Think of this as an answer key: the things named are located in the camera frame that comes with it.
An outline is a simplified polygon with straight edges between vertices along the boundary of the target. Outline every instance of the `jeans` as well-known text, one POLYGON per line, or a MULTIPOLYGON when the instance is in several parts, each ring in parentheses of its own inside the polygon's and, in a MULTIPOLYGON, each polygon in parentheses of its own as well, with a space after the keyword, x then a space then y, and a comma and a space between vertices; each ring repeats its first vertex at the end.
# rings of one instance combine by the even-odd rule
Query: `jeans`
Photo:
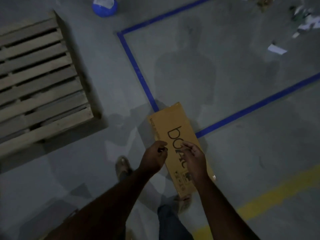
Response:
MULTIPOLYGON (((128 175, 122 173, 120 181, 125 179, 128 175)), ((158 208, 159 219, 159 240, 193 240, 192 235, 182 225, 178 216, 173 212, 171 206, 163 205, 158 208)), ((119 240, 126 239, 126 229, 121 233, 119 240)))

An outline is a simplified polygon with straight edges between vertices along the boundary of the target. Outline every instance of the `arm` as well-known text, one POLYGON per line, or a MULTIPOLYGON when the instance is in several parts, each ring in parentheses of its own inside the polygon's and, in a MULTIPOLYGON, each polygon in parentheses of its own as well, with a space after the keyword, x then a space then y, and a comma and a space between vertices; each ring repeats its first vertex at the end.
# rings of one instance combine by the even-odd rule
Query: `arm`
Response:
POLYGON ((199 192, 213 239, 259 240, 209 178, 206 158, 201 149, 190 142, 183 142, 183 153, 182 158, 199 192))
POLYGON ((165 145, 166 142, 156 141, 144 153, 137 170, 64 221, 46 240, 116 239, 143 187, 164 165, 168 156, 165 145))

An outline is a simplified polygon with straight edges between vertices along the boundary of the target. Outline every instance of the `pallet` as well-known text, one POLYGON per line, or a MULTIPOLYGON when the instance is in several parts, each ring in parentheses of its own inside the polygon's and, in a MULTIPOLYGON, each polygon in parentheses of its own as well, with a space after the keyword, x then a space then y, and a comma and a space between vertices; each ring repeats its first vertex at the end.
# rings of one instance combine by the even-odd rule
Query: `pallet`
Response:
POLYGON ((94 117, 57 18, 0 33, 0 157, 94 117))

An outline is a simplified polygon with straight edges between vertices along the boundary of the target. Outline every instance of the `yellow stripe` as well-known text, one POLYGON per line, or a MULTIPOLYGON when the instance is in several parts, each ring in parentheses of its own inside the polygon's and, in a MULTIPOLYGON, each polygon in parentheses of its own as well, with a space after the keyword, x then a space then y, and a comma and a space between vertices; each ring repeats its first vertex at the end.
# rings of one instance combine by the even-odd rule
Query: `yellow stripe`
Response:
MULTIPOLYGON (((320 182, 320 164, 310 170, 295 175, 290 180, 284 181, 278 187, 259 196, 253 201, 245 204, 237 210, 238 214, 246 221, 257 217, 266 212, 275 205, 281 204, 285 199, 295 194, 315 186, 320 182)), ((194 240, 211 240, 211 231, 209 226, 205 226, 195 231, 194 240)))

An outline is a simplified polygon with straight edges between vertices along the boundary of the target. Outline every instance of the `gray floor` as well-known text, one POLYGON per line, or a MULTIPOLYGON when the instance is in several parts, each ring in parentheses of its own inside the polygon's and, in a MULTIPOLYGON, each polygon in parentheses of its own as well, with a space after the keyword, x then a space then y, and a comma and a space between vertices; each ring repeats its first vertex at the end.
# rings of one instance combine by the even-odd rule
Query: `gray floor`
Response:
MULTIPOLYGON (((0 0, 0 26, 39 20, 54 8, 70 25, 108 128, 16 163, 1 162, 0 230, 4 239, 33 239, 60 224, 117 180, 119 155, 138 167, 152 142, 152 113, 116 31, 193 0, 119 0, 119 12, 99 18, 91 0, 0 0)), ((195 131, 320 72, 320 31, 291 38, 292 0, 262 14, 253 3, 213 0, 126 35, 160 107, 180 101, 195 131), (272 41, 289 52, 267 51, 272 41)), ((320 12, 320 2, 306 0, 320 12)), ((320 161, 320 84, 314 84, 200 139, 217 184, 238 208, 320 161)), ((146 185, 127 225, 138 240, 158 238, 157 207, 176 194, 166 168, 146 185)), ((261 239, 318 239, 319 188, 301 192, 248 223, 261 239)), ((207 224, 198 194, 181 221, 207 224)))

